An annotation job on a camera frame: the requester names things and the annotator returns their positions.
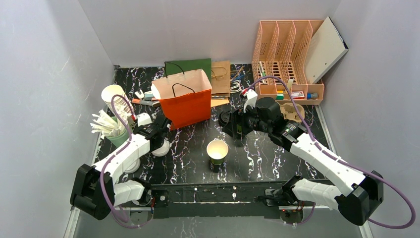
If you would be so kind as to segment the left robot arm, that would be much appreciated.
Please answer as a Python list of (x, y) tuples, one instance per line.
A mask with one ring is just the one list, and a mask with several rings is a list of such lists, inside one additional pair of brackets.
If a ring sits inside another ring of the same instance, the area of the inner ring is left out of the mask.
[(171, 120), (157, 116), (154, 121), (148, 114), (145, 119), (138, 119), (134, 133), (106, 158), (93, 164), (83, 164), (76, 172), (70, 204), (102, 220), (112, 214), (127, 222), (128, 218), (117, 211), (117, 207), (130, 202), (141, 201), (151, 191), (151, 185), (133, 178), (119, 183), (123, 173), (134, 166), (142, 156), (152, 153), (157, 157), (166, 155), (170, 145), (167, 135), (171, 129)]

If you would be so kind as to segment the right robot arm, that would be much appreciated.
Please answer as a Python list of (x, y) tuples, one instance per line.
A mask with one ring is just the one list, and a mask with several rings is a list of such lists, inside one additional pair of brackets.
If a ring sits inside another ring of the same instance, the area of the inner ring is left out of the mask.
[(241, 139), (253, 131), (266, 133), (284, 150), (305, 160), (331, 182), (331, 185), (293, 176), (280, 189), (271, 189), (265, 199), (268, 206), (309, 201), (337, 210), (354, 225), (363, 225), (383, 201), (381, 175), (367, 175), (332, 159), (332, 152), (312, 140), (302, 123), (285, 119), (280, 105), (273, 98), (261, 98), (255, 106), (223, 111), (218, 117), (222, 131)]

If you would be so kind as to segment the orange paper bag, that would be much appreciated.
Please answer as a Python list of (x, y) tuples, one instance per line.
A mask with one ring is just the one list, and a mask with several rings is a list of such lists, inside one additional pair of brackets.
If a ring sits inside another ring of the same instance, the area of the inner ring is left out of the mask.
[(211, 117), (212, 86), (202, 69), (177, 73), (154, 80), (153, 96), (164, 115), (179, 129)]

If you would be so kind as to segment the white lids partial stack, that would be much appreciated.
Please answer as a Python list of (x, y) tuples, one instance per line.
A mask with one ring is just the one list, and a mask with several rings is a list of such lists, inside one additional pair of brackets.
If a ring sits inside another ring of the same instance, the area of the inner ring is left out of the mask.
[(167, 139), (165, 139), (163, 141), (163, 145), (160, 148), (152, 151), (152, 154), (156, 157), (162, 157), (162, 156), (165, 156), (169, 152), (169, 150), (170, 150), (170, 143)]

